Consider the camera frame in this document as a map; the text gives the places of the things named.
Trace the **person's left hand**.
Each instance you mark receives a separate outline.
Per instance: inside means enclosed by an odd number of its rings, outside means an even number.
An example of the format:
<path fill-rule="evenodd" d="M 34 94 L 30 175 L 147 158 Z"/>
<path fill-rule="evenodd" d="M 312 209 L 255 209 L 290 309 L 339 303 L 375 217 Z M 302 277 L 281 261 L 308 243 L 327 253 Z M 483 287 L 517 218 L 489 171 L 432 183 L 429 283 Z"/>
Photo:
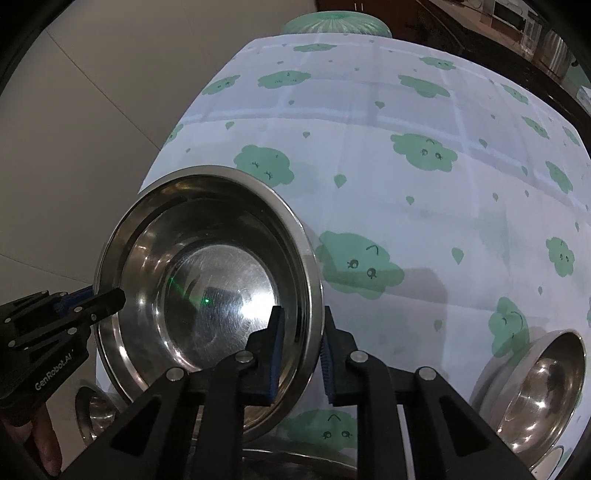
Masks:
<path fill-rule="evenodd" d="M 2 422 L 12 440 L 17 444 L 24 445 L 29 440 L 32 441 L 34 445 L 32 452 L 40 460 L 43 470 L 50 477 L 60 475 L 63 462 L 62 452 L 45 404 L 25 425 L 15 427 L 5 419 Z"/>

